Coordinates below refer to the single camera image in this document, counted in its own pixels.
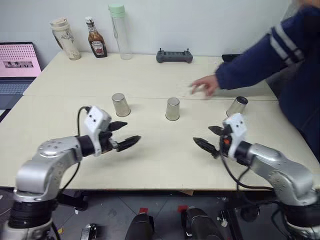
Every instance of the white joint module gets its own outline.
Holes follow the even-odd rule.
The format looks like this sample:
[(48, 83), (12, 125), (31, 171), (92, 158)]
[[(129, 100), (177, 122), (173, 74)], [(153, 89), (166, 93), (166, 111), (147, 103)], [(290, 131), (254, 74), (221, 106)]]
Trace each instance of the white joint module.
[(99, 133), (107, 130), (112, 118), (104, 110), (97, 106), (92, 106), (84, 120), (86, 133), (90, 137), (94, 146), (94, 156), (101, 154), (101, 145), (99, 142)]
[(232, 143), (229, 148), (228, 156), (234, 157), (237, 147), (246, 137), (247, 127), (245, 125), (244, 117), (241, 113), (236, 113), (224, 120), (222, 124), (224, 127), (230, 125), (232, 129)]

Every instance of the laptop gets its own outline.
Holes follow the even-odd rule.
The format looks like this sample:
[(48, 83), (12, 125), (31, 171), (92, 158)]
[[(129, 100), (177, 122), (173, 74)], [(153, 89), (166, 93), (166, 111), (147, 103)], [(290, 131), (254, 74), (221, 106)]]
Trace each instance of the laptop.
[(11, 109), (40, 73), (32, 42), (0, 42), (0, 110)]

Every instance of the white table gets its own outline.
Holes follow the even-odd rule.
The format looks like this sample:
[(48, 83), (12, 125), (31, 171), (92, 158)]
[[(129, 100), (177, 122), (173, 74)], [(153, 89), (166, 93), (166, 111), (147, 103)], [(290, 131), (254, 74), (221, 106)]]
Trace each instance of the white table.
[[(114, 132), (114, 139), (141, 135), (141, 140), (123, 152), (86, 157), (69, 188), (99, 190), (235, 190), (219, 159), (200, 149), (193, 137), (218, 144), (218, 136), (208, 126), (221, 125), (232, 100), (182, 99), (180, 119), (165, 117), (166, 99), (128, 97), (131, 114), (115, 115), (110, 97), (23, 96), (0, 124), (0, 186), (15, 185), (20, 166), (35, 154), (42, 142), (77, 134), (79, 107), (97, 105), (128, 125)], [(245, 110), (246, 140), (283, 152), (289, 159), (305, 165), (320, 187), (320, 166), (298, 131), (282, 114), (277, 101), (250, 101)], [(238, 176), (244, 167), (228, 160)], [(66, 183), (75, 168), (70, 168)], [(269, 186), (249, 172), (244, 183)]]
[[(71, 61), (60, 52), (35, 79), (24, 95), (99, 96), (123, 93), (126, 97), (167, 99), (205, 99), (203, 92), (190, 94), (190, 84), (212, 75), (222, 63), (221, 57), (195, 56), (193, 62), (158, 63), (155, 55), (134, 55), (122, 60), (119, 54), (95, 58), (83, 52)], [(218, 90), (214, 99), (276, 100), (266, 81), (252, 87)]]

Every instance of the red tag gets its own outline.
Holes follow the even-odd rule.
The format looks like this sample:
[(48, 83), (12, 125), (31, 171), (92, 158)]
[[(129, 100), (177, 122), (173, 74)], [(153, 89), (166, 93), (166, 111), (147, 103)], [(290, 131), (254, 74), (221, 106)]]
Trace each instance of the red tag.
[(146, 207), (140, 207), (139, 214), (142, 214), (142, 213), (147, 214), (147, 213), (148, 213), (148, 208), (146, 208)]
[(182, 211), (187, 209), (188, 209), (188, 205), (180, 205), (178, 206), (178, 213), (182, 213)]

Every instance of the white wall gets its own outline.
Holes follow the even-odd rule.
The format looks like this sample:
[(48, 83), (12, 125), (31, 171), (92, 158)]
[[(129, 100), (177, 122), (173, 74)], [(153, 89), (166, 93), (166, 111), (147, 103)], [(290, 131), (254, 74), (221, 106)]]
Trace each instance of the white wall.
[[(84, 18), (92, 16), (109, 52), (117, 43), (108, 3), (117, 0), (1, 0), (0, 42), (35, 43), (44, 67), (60, 51), (49, 22), (67, 17), (77, 45), (89, 52)], [(240, 53), (283, 18), (290, 0), (119, 0), (132, 51), (155, 54), (190, 48), (195, 56)]]

